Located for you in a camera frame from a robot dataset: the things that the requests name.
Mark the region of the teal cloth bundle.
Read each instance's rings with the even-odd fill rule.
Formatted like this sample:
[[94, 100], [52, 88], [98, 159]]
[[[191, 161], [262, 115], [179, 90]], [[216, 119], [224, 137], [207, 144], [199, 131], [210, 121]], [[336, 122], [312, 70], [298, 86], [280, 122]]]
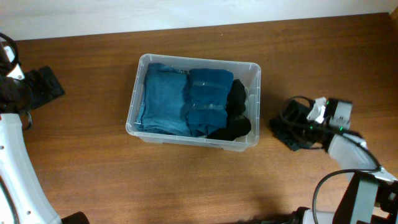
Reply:
[[188, 74], [188, 127], [194, 137], [225, 128], [226, 102], [234, 75], [223, 69], [194, 68]]

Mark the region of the small black taped garment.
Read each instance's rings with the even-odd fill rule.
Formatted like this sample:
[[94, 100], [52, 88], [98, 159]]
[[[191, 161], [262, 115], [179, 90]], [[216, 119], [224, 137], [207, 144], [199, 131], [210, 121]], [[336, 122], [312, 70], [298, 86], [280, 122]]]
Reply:
[[309, 122], [307, 116], [315, 104], [304, 96], [294, 96], [282, 106], [279, 114], [269, 121], [273, 135], [290, 150], [321, 149], [323, 134], [317, 124]]

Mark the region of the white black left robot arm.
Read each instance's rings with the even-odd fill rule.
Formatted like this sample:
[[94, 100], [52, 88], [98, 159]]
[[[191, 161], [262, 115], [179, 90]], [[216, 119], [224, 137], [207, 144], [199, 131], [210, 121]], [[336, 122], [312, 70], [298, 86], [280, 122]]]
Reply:
[[16, 42], [1, 34], [1, 223], [88, 223], [83, 212], [60, 218], [42, 190], [23, 137], [32, 127], [31, 111], [64, 94], [50, 67], [23, 72]]

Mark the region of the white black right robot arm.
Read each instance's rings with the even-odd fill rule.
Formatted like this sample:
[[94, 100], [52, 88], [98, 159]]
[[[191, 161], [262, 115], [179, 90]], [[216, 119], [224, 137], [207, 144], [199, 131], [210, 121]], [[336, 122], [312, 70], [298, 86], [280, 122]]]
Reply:
[[[300, 207], [276, 223], [397, 223], [397, 178], [367, 147], [365, 139], [350, 130], [353, 104], [336, 98], [293, 96], [270, 121], [274, 136], [290, 150], [314, 150], [316, 144], [340, 169], [322, 178], [315, 187], [310, 208]], [[334, 212], [317, 210], [321, 186], [344, 174], [348, 187]]]

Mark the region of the dark blue jeans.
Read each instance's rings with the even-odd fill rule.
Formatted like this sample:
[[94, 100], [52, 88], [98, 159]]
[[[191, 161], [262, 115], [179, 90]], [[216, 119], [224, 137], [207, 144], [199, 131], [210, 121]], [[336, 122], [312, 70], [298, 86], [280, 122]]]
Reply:
[[148, 65], [134, 127], [156, 134], [190, 136], [186, 120], [188, 75], [162, 63]]

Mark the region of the large black taped garment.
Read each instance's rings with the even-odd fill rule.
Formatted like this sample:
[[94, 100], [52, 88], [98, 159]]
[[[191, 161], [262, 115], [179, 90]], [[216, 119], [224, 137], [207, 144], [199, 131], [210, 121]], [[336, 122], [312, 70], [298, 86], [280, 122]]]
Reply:
[[207, 136], [208, 139], [234, 141], [236, 138], [245, 136], [251, 131], [251, 122], [244, 115], [246, 97], [244, 85], [239, 79], [235, 79], [226, 102], [226, 112], [228, 114], [226, 127], [211, 133]]

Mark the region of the clear plastic storage container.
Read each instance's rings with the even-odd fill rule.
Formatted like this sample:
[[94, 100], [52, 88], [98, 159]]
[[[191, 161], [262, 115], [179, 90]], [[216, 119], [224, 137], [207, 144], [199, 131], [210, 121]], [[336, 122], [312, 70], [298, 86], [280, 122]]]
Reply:
[[[139, 114], [139, 108], [144, 92], [144, 77], [148, 64], [163, 63], [170, 67], [188, 71], [192, 68], [225, 69], [233, 73], [245, 86], [247, 98], [244, 112], [251, 122], [249, 134], [234, 141], [222, 141], [207, 138], [193, 138], [168, 134], [147, 133], [137, 130], [134, 122]], [[249, 147], [254, 147], [260, 137], [260, 105], [261, 105], [261, 67], [254, 62], [236, 62], [226, 60], [211, 60], [202, 58], [177, 57], [171, 55], [144, 54], [140, 57], [137, 73], [132, 91], [129, 113], [126, 121], [126, 131], [144, 142], [171, 143], [191, 146], [216, 147], [227, 151], [243, 152]]]

